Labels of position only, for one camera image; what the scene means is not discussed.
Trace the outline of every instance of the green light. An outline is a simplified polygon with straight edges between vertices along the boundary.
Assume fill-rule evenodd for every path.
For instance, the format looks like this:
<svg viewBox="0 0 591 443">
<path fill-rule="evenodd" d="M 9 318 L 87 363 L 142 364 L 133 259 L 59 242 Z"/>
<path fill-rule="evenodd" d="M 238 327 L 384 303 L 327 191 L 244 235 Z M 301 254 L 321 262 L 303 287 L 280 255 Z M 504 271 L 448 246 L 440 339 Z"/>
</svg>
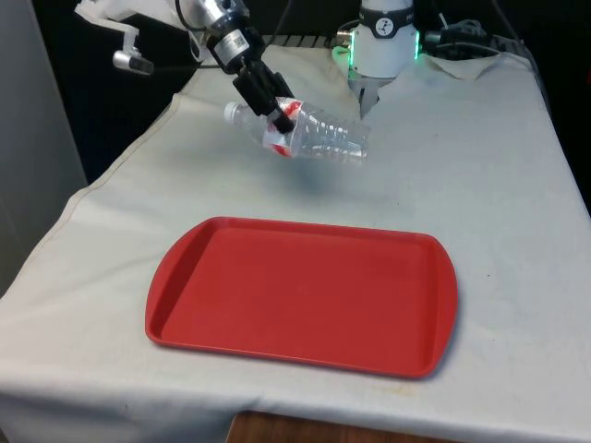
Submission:
<svg viewBox="0 0 591 443">
<path fill-rule="evenodd" d="M 418 55 L 421 51 L 420 38 L 421 38 L 421 34 L 419 31 L 417 31 L 416 37 L 415 37 L 415 60 L 418 59 Z"/>
<path fill-rule="evenodd" d="M 355 60 L 355 31 L 351 31 L 351 47 L 349 48 L 349 67 L 353 67 Z"/>
</svg>

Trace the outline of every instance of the plastic water bottle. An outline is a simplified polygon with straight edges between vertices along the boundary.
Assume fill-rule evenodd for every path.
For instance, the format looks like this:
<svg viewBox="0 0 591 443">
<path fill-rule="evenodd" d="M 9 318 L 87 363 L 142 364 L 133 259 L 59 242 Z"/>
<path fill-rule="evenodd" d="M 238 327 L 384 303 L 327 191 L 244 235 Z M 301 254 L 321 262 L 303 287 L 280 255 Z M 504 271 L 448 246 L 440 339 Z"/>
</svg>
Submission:
<svg viewBox="0 0 591 443">
<path fill-rule="evenodd" d="M 345 162 L 367 157 L 367 126 L 337 120 L 307 102 L 286 98 L 277 101 L 295 123 L 290 134 L 281 134 L 264 115 L 256 116 L 246 104 L 228 103 L 223 116 L 226 122 L 245 129 L 255 142 L 284 157 Z"/>
</svg>

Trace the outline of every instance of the wooden floor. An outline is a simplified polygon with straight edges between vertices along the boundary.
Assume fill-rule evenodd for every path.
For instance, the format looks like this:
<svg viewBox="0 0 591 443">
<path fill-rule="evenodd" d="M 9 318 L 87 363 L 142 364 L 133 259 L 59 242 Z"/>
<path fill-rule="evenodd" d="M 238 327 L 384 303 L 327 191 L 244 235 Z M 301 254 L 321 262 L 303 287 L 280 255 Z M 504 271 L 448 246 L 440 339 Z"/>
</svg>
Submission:
<svg viewBox="0 0 591 443">
<path fill-rule="evenodd" d="M 241 413 L 226 443 L 451 443 L 266 413 Z"/>
</svg>

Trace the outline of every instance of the stain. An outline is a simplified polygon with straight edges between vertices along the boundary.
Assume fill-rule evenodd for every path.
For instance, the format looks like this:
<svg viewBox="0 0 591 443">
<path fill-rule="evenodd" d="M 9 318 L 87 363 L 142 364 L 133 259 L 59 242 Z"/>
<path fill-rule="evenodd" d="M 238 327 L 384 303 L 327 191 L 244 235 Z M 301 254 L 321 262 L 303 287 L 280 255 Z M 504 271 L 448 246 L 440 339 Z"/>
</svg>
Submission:
<svg viewBox="0 0 591 443">
<path fill-rule="evenodd" d="M 401 383 L 396 386 L 391 387 L 376 387 L 375 390 L 380 392 L 392 394 L 392 395 L 400 395 L 401 397 L 415 397 L 416 396 L 416 386 L 411 385 L 408 383 Z"/>
</svg>

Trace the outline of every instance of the bottle label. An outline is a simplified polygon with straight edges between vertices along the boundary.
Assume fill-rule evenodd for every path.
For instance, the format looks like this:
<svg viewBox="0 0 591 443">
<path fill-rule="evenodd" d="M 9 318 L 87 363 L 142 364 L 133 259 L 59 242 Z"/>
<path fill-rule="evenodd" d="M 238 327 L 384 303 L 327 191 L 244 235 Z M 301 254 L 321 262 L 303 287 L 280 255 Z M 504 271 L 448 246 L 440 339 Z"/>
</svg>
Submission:
<svg viewBox="0 0 591 443">
<path fill-rule="evenodd" d="M 285 112 L 285 114 L 292 120 L 295 125 L 297 126 L 297 117 L 299 116 L 299 112 L 302 109 L 302 101 L 296 99 L 287 99 L 284 97 L 278 98 L 277 102 L 281 109 Z M 292 134 L 296 131 L 292 131 L 291 134 L 282 134 L 277 130 L 273 123 L 269 123 L 267 126 L 267 130 L 265 131 L 265 135 L 262 139 L 262 144 L 265 148 L 269 148 L 270 150 L 274 150 L 279 155 L 283 155 L 284 157 L 291 157 L 292 156 L 292 149 L 291 149 L 291 141 L 292 141 Z"/>
</svg>

